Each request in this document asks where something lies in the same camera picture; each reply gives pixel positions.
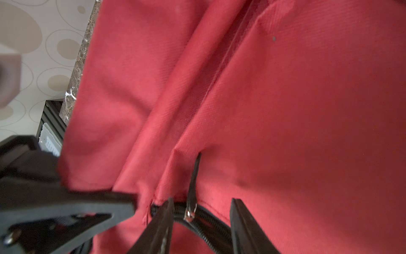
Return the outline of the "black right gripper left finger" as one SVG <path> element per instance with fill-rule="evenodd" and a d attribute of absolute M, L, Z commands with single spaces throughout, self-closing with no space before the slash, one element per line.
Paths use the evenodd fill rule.
<path fill-rule="evenodd" d="M 168 254 L 174 223 L 174 202 L 170 198 L 140 235 L 127 254 Z"/>

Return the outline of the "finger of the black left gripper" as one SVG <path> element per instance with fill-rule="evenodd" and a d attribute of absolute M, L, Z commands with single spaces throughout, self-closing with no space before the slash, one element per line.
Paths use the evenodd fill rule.
<path fill-rule="evenodd" d="M 1 142 L 1 253 L 67 254 L 135 214 L 132 196 L 62 186 L 58 158 L 34 136 Z"/>

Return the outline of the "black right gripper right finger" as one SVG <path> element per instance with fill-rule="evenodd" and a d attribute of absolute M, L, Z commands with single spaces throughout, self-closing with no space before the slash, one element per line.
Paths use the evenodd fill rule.
<path fill-rule="evenodd" d="M 230 222 L 235 254 L 279 254 L 241 199 L 232 199 Z"/>

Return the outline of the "red backpack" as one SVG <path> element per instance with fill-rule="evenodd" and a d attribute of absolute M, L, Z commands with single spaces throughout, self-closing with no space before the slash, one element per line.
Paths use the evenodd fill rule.
<path fill-rule="evenodd" d="M 284 254 L 406 251 L 405 1 L 102 1 L 59 170 L 129 193 L 124 254 L 168 198 Z"/>

